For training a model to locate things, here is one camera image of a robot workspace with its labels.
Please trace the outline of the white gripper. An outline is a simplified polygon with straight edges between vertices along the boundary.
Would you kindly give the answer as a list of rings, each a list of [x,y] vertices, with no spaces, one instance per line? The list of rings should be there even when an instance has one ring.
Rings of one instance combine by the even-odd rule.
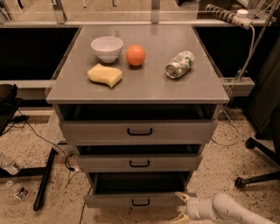
[[[213,205],[210,199],[190,197],[183,192],[175,192],[175,194],[186,203],[187,213],[180,213],[173,220],[173,224],[188,224],[191,219],[194,221],[203,221],[211,220],[214,217]]]

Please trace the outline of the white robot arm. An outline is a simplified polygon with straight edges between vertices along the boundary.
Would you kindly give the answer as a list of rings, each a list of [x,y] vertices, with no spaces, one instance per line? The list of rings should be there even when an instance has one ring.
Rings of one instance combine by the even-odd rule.
[[[189,221],[212,221],[216,224],[276,224],[257,213],[249,211],[232,197],[222,193],[213,199],[199,199],[176,192],[185,202],[185,211],[173,220],[174,224]]]

